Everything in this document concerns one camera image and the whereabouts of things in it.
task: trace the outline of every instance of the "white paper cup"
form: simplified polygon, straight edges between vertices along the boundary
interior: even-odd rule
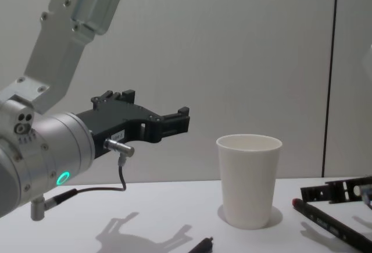
[[[282,142],[239,134],[219,138],[217,146],[226,220],[240,229],[264,227],[270,219]]]

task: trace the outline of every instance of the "cup rim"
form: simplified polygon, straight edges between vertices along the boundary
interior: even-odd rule
[[[226,138],[230,138],[230,137],[247,137],[247,136],[250,136],[250,137],[263,137],[263,138],[269,138],[273,141],[276,141],[278,143],[278,145],[274,148],[270,148],[270,149],[241,149],[241,148],[232,148],[232,147],[227,147],[223,144],[221,144],[221,141],[226,139]],[[225,148],[225,149],[229,149],[229,150],[233,150],[233,151],[241,151],[241,152],[263,152],[263,151],[273,151],[273,150],[277,150],[279,148],[281,148],[283,146],[283,143],[281,140],[277,139],[277,138],[274,138],[274,137],[270,137],[270,136],[266,136],[266,135],[259,135],[259,134],[231,134],[231,135],[226,135],[226,136],[222,136],[220,138],[218,138],[216,140],[216,144],[219,146],[219,147],[222,147],[222,148]]]

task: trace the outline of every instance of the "green led ring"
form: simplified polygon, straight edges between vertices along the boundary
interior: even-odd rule
[[[69,172],[63,172],[57,179],[57,185],[62,185],[69,179],[69,177],[70,177]]]

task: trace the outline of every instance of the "black bracket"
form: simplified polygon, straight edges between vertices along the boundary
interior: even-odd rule
[[[135,92],[107,91],[91,99],[93,109],[77,116],[91,131],[98,158],[109,152],[103,148],[107,138],[122,143],[146,141],[157,143],[169,137],[188,131],[189,108],[183,107],[171,115],[158,115],[134,104]]]
[[[302,200],[304,202],[329,201],[331,204],[357,202],[362,200],[362,196],[355,187],[368,184],[372,184],[372,176],[328,181],[323,186],[301,188]]]

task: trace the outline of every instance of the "cable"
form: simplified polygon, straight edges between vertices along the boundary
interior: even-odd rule
[[[57,196],[54,196],[50,198],[49,200],[45,201],[45,209],[49,210],[65,201],[68,199],[76,196],[77,194],[84,193],[84,192],[90,192],[90,191],[119,191],[119,192],[124,192],[127,189],[126,182],[124,180],[123,176],[123,167],[119,166],[119,177],[120,177],[120,182],[123,185],[123,188],[114,188],[114,187],[93,187],[93,188],[85,188],[85,189],[71,189],[67,192],[64,192],[62,194],[59,194]]]
[[[120,182],[123,185],[123,188],[114,188],[114,187],[93,187],[93,188],[85,188],[81,190],[77,190],[78,193],[90,192],[90,191],[121,191],[124,192],[127,189],[126,182],[123,176],[123,167],[119,166],[119,177]]]

